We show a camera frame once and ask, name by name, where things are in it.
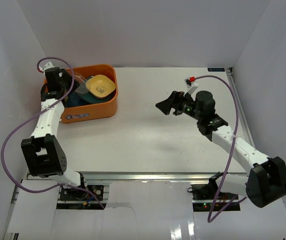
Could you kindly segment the clear glass plate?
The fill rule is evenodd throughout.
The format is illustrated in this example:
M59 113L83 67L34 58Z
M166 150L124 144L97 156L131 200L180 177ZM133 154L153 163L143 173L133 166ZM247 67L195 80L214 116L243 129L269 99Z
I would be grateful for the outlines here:
M86 94L88 92L88 89L86 88L86 79L80 75L79 73L75 72L77 75L77 80L79 81L80 86L75 90L76 93L79 94Z

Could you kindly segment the dark blue leaf plate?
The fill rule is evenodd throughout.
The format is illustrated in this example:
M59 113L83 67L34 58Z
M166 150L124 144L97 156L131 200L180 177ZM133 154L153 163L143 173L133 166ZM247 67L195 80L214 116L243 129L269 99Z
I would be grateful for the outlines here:
M75 108L86 106L87 102L80 98L76 93L72 93L64 99L64 104L65 108Z

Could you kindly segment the teal square plate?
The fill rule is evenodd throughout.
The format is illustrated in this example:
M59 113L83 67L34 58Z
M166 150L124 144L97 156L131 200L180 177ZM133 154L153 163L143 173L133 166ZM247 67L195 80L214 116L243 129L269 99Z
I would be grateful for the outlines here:
M92 104L100 104L100 103L105 103L105 102L110 101L114 97L115 91L111 92L109 95L107 95L104 98L98 98L90 92L86 92L86 93L76 92L76 95L79 97L81 103L86 104L86 105L92 105Z

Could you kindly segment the yellow square bowl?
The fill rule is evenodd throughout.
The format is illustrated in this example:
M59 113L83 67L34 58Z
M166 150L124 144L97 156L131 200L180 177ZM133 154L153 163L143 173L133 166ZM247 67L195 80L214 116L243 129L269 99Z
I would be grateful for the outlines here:
M102 74L95 75L87 80L85 86L92 95L99 99L106 98L116 89L115 83Z

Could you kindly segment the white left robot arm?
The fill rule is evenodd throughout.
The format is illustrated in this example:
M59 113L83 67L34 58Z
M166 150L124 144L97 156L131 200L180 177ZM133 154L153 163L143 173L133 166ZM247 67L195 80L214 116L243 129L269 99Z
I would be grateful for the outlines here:
M57 140L59 122L65 110L65 94L69 89L74 91L79 84L72 82L72 76L63 68L53 66L44 74L47 82L41 90L43 113L31 136L22 140L22 152L32 176L72 187L71 194L82 200L88 195L84 177L67 164L67 157Z

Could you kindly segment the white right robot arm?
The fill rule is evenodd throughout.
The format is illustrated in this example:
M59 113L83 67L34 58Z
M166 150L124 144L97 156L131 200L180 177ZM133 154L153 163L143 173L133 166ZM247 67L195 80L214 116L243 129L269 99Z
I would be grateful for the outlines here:
M165 115L186 114L197 121L200 133L220 146L242 166L246 176L216 173L206 186L197 190L198 196L210 195L221 199L226 193L242 195L259 208L286 196L286 164L280 157L269 157L256 150L240 137L215 112L212 93L199 91L195 98L190 94L173 91L169 98L155 105Z

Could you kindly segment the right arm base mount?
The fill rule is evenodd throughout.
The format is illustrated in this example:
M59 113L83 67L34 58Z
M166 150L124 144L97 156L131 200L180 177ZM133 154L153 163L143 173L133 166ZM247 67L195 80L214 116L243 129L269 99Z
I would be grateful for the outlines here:
M215 196L208 184L193 184L187 192L192 194L193 211L196 212L209 212ZM233 198L233 194L221 192L214 205L214 212L221 210Z

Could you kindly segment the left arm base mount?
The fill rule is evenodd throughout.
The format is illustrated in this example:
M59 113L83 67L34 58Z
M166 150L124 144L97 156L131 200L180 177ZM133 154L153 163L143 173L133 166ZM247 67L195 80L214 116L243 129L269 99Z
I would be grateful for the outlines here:
M88 185L88 190L95 195L97 200L102 201L103 200L103 194L104 194L104 186L103 185ZM92 199L95 201L93 196L85 191L82 190L76 190L74 188L61 188L59 193L58 200L60 201L87 201Z

